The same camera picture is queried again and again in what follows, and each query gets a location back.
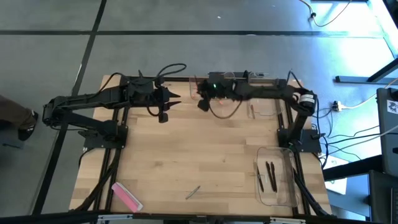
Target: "black cable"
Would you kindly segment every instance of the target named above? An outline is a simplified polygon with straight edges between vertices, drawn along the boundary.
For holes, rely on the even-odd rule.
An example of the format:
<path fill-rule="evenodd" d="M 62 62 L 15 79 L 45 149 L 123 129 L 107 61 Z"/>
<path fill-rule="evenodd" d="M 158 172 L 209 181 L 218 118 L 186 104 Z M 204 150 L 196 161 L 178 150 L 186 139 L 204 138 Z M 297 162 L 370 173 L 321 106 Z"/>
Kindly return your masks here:
<path fill-rule="evenodd" d="M 334 148 L 336 148 L 336 149 L 338 149 L 338 150 L 329 153 L 329 155 L 330 155 L 330 154 L 333 154 L 333 153 L 335 153 L 335 152 L 341 151 L 341 152 L 343 152 L 343 153 L 345 153 L 345 154 L 349 154 L 349 155 L 352 155 L 352 156 L 356 156 L 359 160 L 362 160 L 362 159 L 361 159 L 357 154 L 355 154 L 355 153 L 346 152 L 346 151 L 344 151 L 344 150 L 342 150 L 342 149 L 340 149 L 339 147 L 336 147 L 336 146 L 330 146 L 330 147 L 334 147 Z"/>
<path fill-rule="evenodd" d="M 116 170 L 118 167 L 118 160 L 117 158 L 120 156 L 120 150 L 116 150 L 115 155 L 113 157 L 111 165 L 109 165 L 108 170 L 104 173 L 102 178 L 98 181 L 97 185 L 94 187 L 93 191 L 87 196 L 84 202 L 77 207 L 75 210 L 77 211 L 87 211 L 91 204 L 93 203 L 94 199 L 97 197 L 98 193 L 104 187 L 105 183 L 107 183 L 111 174 Z"/>
<path fill-rule="evenodd" d="M 88 152 L 90 152 L 91 150 L 93 150 L 94 148 L 90 148 L 90 149 L 87 149 L 85 152 L 83 152 L 82 154 L 81 154 L 81 156 L 79 157 L 79 163 L 78 163 L 78 167 L 80 167 L 80 164 L 81 164 L 81 160 L 83 159 L 83 156 L 85 155 L 85 154 L 87 154 Z"/>
<path fill-rule="evenodd" d="M 115 75 L 120 75 L 120 76 L 122 76 L 123 78 L 125 78 L 126 80 L 128 80 L 127 76 L 123 75 L 122 73 L 115 72 L 115 73 L 113 73 L 113 74 L 107 79 L 107 81 L 105 82 L 105 84 L 104 84 L 94 95 L 91 95 L 91 96 L 89 96 L 89 97 L 86 97 L 84 100 L 89 100 L 89 99 L 92 99 L 92 98 L 98 96 L 98 95 L 105 89 L 105 87 L 108 85 L 109 81 L 111 81 L 111 79 L 112 79 Z M 79 99 L 73 99 L 73 100 L 65 100 L 65 101 L 61 102 L 61 103 L 57 104 L 56 106 L 54 106 L 52 113 L 54 112 L 54 109 L 55 109 L 55 108 L 61 106 L 62 104 L 69 103 L 69 102 L 73 102 L 73 101 L 78 101 L 78 100 L 83 100 L 83 99 L 80 99 L 80 98 L 79 98 Z"/>
<path fill-rule="evenodd" d="M 326 114 L 320 116 L 319 119 L 324 118 L 324 117 L 328 116 L 328 115 L 331 113 L 331 109 L 330 109 L 330 108 L 323 108 L 323 109 L 321 109 L 321 111 L 323 111 L 323 110 L 329 110 L 329 111 L 328 111 Z"/>
<path fill-rule="evenodd" d="M 304 88 L 304 87 L 301 85 L 301 83 L 299 82 L 299 80 L 297 79 L 296 75 L 295 75 L 291 70 L 290 70 L 289 73 L 287 74 L 286 82 L 289 81 L 290 74 L 293 75 L 293 77 L 294 77 L 294 79 L 296 80 L 298 86 L 299 86 L 300 88 Z"/>
<path fill-rule="evenodd" d="M 325 140 L 326 144 L 326 156 L 325 156 L 325 162 L 322 164 L 322 169 L 326 166 L 326 162 L 328 161 L 328 157 L 329 157 L 329 145 L 328 145 L 328 141 L 326 140 L 326 138 L 324 136 L 322 136 L 323 140 Z"/>
<path fill-rule="evenodd" d="M 317 99 L 317 124 L 318 124 L 318 134 L 319 136 L 321 136 L 321 128 L 319 126 L 319 99 Z M 326 162 L 328 161 L 328 157 L 329 157 L 329 148 L 328 148 L 328 142 L 326 140 L 326 138 L 324 136 L 322 136 L 323 139 L 326 142 L 326 157 L 325 157 L 325 162 L 322 164 L 322 169 L 326 166 Z"/>
<path fill-rule="evenodd" d="M 330 122 L 329 122 L 329 125 L 330 125 L 330 129 L 329 129 L 329 134 L 328 134 L 327 138 L 331 135 L 331 132 L 333 131 L 333 113 L 332 113 L 332 112 L 330 113 Z"/>
<path fill-rule="evenodd" d="M 338 135 L 336 135 L 336 136 L 328 137 L 328 139 L 332 139 L 332 138 L 339 137 L 339 136 L 343 136 L 343 137 L 347 137 L 347 138 L 352 138 L 352 137 L 355 137 L 355 135 L 357 135 L 357 134 L 359 134 L 359 133 L 361 133 L 361 132 L 369 131 L 369 130 L 371 130 L 371 129 L 377 128 L 378 126 L 379 126 L 379 125 L 377 125 L 377 126 L 375 126 L 375 127 L 371 127 L 371 128 L 365 129 L 365 130 L 357 131 L 357 132 L 355 132 L 355 134 L 354 134 L 353 136 L 347 136 L 347 135 L 344 135 L 344 134 L 338 134 Z"/>
<path fill-rule="evenodd" d="M 387 133 L 387 134 L 398 135 L 398 133 Z M 329 143 L 329 144 L 336 144 L 336 143 L 340 143 L 340 142 L 344 142 L 344 141 L 349 141 L 349 140 L 354 140 L 354 139 L 359 139 L 359 138 L 366 138 L 366 137 L 371 137 L 371 136 L 378 136 L 378 135 L 380 135 L 380 133 L 368 134 L 368 135 L 365 135 L 365 136 L 358 136 L 358 137 L 353 137 L 353 138 L 347 138 L 347 139 L 343 139 L 343 140 L 340 140 L 340 141 L 337 141 L 337 142 L 332 142 L 332 143 Z"/>
<path fill-rule="evenodd" d="M 168 68 L 170 68 L 170 67 L 179 66 L 179 65 L 183 66 L 183 68 L 178 69 L 178 70 L 175 70 L 175 71 L 171 71 L 171 72 L 166 72 L 166 73 L 163 73 L 163 74 L 162 74 L 162 72 L 163 72 L 164 70 L 166 70 L 166 69 L 168 69 Z M 176 74 L 176 73 L 178 73 L 178 72 L 184 71 L 186 68 L 187 68 L 187 65 L 185 65 L 184 63 L 173 63 L 173 64 L 170 64 L 170 65 L 167 65 L 167 66 L 163 67 L 162 69 L 160 69 L 160 71 L 157 73 L 157 75 L 156 75 L 154 78 L 151 78 L 150 80 L 148 80 L 148 82 L 140 83 L 140 84 L 138 84 L 138 85 L 145 85 L 145 84 L 148 84 L 148 83 L 153 82 L 154 80 L 156 80 L 156 79 L 158 79 L 158 78 L 160 78 L 160 77 L 164 77 L 164 76 L 166 76 L 166 75 Z"/>
<path fill-rule="evenodd" d="M 216 118 L 219 118 L 219 119 L 228 119 L 228 118 L 232 117 L 232 116 L 237 112 L 237 110 L 239 109 L 239 107 L 240 107 L 241 104 L 242 104 L 242 100 L 240 100 L 240 101 L 239 101 L 239 104 L 236 106 L 235 110 L 232 111 L 232 113 L 231 113 L 230 115 L 222 117 L 222 116 L 218 116 L 216 113 L 214 113 L 213 109 L 211 108 L 210 99 L 209 99 L 207 93 L 205 93 L 205 97 L 206 97 L 207 102 L 209 103 L 209 109 L 210 109 L 211 113 L 212 113 Z"/>
<path fill-rule="evenodd" d="M 54 129 L 56 131 L 61 131 L 60 128 L 55 128 L 53 126 L 50 126 L 51 129 Z M 67 129 L 67 131 L 86 131 L 85 129 L 81 129 L 81 128 L 72 128 L 72 129 Z"/>
<path fill-rule="evenodd" d="M 147 96 L 147 97 L 146 97 L 146 101 L 147 101 L 147 111 L 148 111 L 148 113 L 149 113 L 151 116 L 159 116 L 159 115 L 160 115 L 160 110 L 159 110 L 159 112 L 158 112 L 157 114 L 155 114 L 155 113 L 153 113 L 153 112 L 149 109 L 149 97 L 150 97 L 150 96 Z"/>
<path fill-rule="evenodd" d="M 228 119 L 228 118 L 232 117 L 232 116 L 235 114 L 235 112 L 239 109 L 239 107 L 241 106 L 241 104 L 242 104 L 242 100 L 239 101 L 239 104 L 236 106 L 235 110 L 232 111 L 232 113 L 231 113 L 230 115 L 225 116 L 225 117 L 218 116 L 217 114 L 214 113 L 213 109 L 212 109 L 211 106 L 210 106 L 210 101 L 209 101 L 209 109 L 210 109 L 211 113 L 212 113 L 216 118 L 219 118 L 219 119 Z"/>

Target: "gray floor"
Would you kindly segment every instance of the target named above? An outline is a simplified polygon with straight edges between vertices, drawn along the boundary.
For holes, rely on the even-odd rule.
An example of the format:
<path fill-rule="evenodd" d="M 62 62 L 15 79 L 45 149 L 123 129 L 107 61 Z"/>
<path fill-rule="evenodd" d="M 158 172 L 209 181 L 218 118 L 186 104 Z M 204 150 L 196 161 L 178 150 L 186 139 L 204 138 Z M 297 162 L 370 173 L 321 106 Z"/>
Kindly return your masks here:
<path fill-rule="evenodd" d="M 335 16 L 345 4 L 312 2 L 319 23 Z M 99 5 L 100 0 L 1 1 L 0 30 L 91 30 Z M 381 86 L 333 81 L 336 75 L 369 76 L 393 59 L 379 21 L 366 3 L 351 3 L 339 19 L 323 28 L 313 26 L 307 17 L 308 8 L 298 0 L 108 1 L 100 30 L 320 30 L 348 32 L 348 36 L 97 36 L 80 93 L 98 90 L 105 74 L 137 75 L 140 69 L 144 75 L 155 75 L 169 63 L 183 62 L 188 68 L 181 76 L 247 69 L 285 78 L 293 69 L 305 86 L 319 95 L 321 108 L 334 100 L 355 105 L 373 95 Z M 0 35 L 0 94 L 40 113 L 49 99 L 70 94 L 87 41 L 85 35 Z M 375 126 L 376 102 L 335 113 L 333 118 L 332 135 Z M 327 119 L 321 120 L 321 129 L 329 130 Z M 0 138 L 3 141 L 15 142 L 10 133 L 2 135 L 7 136 Z M 0 146 L 0 177 L 4 180 L 0 217 L 30 212 L 55 135 L 39 123 L 22 149 Z M 76 133 L 68 133 L 45 213 L 68 210 L 82 142 Z M 348 151 L 365 158 L 380 154 L 380 143 L 374 140 Z M 357 159 L 342 152 L 335 156 Z"/>

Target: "pink eraser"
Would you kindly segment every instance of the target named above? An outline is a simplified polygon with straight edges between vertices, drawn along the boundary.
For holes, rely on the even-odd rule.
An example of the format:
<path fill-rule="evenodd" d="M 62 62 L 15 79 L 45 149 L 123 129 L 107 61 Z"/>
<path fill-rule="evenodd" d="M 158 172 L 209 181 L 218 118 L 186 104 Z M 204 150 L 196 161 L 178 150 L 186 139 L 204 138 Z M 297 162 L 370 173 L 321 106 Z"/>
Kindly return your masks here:
<path fill-rule="evenodd" d="M 112 185 L 113 192 L 130 208 L 132 212 L 140 211 L 144 206 L 122 184 L 116 182 Z"/>

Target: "wooden table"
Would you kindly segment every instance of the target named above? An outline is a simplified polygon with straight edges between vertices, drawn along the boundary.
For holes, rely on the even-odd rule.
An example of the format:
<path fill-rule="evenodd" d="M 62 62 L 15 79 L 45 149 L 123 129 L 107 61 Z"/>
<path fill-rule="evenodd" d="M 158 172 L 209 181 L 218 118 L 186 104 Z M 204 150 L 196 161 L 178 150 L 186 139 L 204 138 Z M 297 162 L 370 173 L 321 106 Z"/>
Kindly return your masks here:
<path fill-rule="evenodd" d="M 119 77 L 114 77 L 108 85 L 118 83 Z M 244 102 L 232 118 L 218 119 L 197 108 L 188 82 L 165 85 L 182 96 L 179 99 L 182 103 L 167 112 L 169 122 L 159 124 L 145 108 L 132 108 L 127 120 L 128 139 L 121 153 L 116 181 L 140 200 L 144 205 L 141 212 L 292 216 L 289 207 L 259 203 L 254 191 L 253 161 L 259 147 L 278 145 L 277 116 L 251 119 Z M 274 105 L 274 102 L 264 100 L 265 104 Z M 224 106 L 217 112 L 227 114 L 231 110 Z M 96 108 L 94 118 L 104 121 L 111 119 L 112 113 L 112 110 Z M 104 149 L 95 149 L 82 159 L 70 208 L 79 206 L 97 184 L 103 155 Z M 331 213 L 319 162 L 310 153 L 301 153 L 301 160 L 307 188 L 323 209 Z M 186 200 L 198 185 L 200 190 Z M 100 208 L 104 208 L 108 186 L 104 189 Z M 301 204 L 297 186 L 296 191 Z M 131 213 L 117 196 L 113 197 L 111 211 Z"/>

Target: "power adapter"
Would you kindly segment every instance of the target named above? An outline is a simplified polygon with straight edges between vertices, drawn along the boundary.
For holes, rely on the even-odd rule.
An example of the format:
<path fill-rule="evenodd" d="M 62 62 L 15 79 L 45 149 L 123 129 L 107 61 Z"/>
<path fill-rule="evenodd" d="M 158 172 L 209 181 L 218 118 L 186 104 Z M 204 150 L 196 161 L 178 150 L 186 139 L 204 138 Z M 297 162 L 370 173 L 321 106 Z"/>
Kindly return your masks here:
<path fill-rule="evenodd" d="M 341 112 L 343 110 L 344 106 L 341 104 L 340 101 L 334 101 L 331 109 L 337 112 Z"/>

